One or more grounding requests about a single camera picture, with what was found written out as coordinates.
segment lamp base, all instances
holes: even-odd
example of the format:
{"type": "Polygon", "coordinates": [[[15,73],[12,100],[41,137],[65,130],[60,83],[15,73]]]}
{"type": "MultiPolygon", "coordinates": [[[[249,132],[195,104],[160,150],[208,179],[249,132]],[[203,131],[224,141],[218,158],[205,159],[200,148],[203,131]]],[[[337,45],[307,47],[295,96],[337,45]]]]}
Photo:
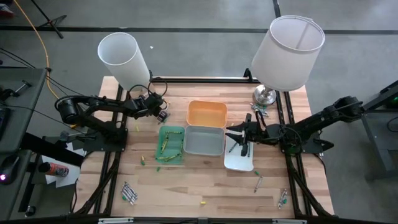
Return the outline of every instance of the lamp base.
{"type": "Polygon", "coordinates": [[[276,92],[275,90],[266,88],[264,85],[259,85],[254,90],[253,100],[262,106],[271,105],[276,100],[276,92]]]}

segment paper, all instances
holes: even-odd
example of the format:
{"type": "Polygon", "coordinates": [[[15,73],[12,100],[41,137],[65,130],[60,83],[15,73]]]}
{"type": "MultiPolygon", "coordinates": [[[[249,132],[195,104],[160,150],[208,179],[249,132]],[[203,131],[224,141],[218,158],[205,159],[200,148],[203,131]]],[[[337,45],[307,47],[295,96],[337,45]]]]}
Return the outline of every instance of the paper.
{"type": "MultiPolygon", "coordinates": [[[[69,151],[77,153],[77,154],[79,154],[81,156],[85,156],[85,154],[86,154],[86,151],[84,151],[83,149],[73,150],[73,144],[71,142],[67,143],[67,149],[69,151]]],[[[66,185],[74,184],[76,182],[77,178],[79,178],[80,167],[77,167],[77,166],[74,166],[74,165],[70,165],[70,164],[66,164],[64,162],[57,161],[57,160],[49,158],[47,156],[42,156],[42,160],[43,160],[43,162],[53,162],[55,164],[66,166],[69,169],[69,173],[68,173],[68,175],[66,177],[54,177],[54,176],[51,176],[51,175],[46,175],[45,179],[47,181],[47,184],[51,184],[52,182],[55,181],[55,187],[58,188],[58,187],[63,187],[63,186],[66,186],[66,185]]]]}

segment gray floor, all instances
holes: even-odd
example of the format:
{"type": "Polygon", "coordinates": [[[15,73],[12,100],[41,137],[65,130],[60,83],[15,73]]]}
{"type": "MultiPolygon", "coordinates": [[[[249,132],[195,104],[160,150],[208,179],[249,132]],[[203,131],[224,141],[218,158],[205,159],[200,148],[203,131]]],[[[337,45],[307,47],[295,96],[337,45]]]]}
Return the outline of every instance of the gray floor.
{"type": "MultiPolygon", "coordinates": [[[[36,24],[43,22],[30,1],[22,7],[36,24]]],[[[219,27],[268,28],[274,18],[271,0],[37,0],[50,17],[68,14],[64,26],[98,27],[219,27]]],[[[324,29],[398,29],[394,0],[279,0],[282,14],[311,17],[324,29]]],[[[18,13],[8,24],[26,24],[18,13]]],[[[96,55],[107,33],[42,32],[49,52],[51,76],[86,95],[97,94],[109,75],[96,55]]],[[[132,33],[154,75],[240,77],[264,34],[132,33]]],[[[397,80],[398,35],[328,35],[306,84],[313,113],[339,97],[369,101],[397,80]]],[[[44,67],[44,53],[33,32],[0,31],[0,46],[44,67]]],[[[3,58],[6,65],[17,65],[3,58]]],[[[59,119],[54,97],[44,88],[37,110],[59,119]]],[[[65,127],[35,114],[29,131],[54,135],[65,127]]],[[[325,153],[328,184],[335,213],[343,218],[394,222],[398,220],[397,180],[366,182],[377,161],[360,121],[337,123],[324,130],[335,143],[325,153]]],[[[36,217],[67,213],[73,187],[35,191],[36,217]]],[[[15,214],[13,218],[22,217],[15,214]]]]}

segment lamp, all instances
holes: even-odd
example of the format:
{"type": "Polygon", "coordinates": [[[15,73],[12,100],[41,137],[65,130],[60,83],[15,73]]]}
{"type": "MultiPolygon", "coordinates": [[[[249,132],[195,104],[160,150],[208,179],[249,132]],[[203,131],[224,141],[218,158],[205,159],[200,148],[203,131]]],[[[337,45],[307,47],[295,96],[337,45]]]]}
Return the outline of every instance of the lamp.
{"type": "Polygon", "coordinates": [[[282,16],[272,21],[252,61],[252,74],[263,85],[253,93],[259,105],[275,102],[276,92],[292,91],[307,82],[325,33],[312,19],[282,16]]]}
{"type": "Polygon", "coordinates": [[[147,65],[137,41],[130,34],[107,35],[98,45],[98,57],[125,90],[134,85],[148,85],[147,65]]]}

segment orange container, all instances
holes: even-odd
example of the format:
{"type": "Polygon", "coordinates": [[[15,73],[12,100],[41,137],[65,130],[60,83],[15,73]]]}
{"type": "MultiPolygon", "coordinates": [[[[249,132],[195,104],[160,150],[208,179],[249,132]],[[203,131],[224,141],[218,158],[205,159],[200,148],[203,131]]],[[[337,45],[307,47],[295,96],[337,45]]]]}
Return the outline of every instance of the orange container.
{"type": "Polygon", "coordinates": [[[188,106],[187,122],[190,125],[223,128],[226,125],[226,111],[224,103],[193,100],[188,106]]]}

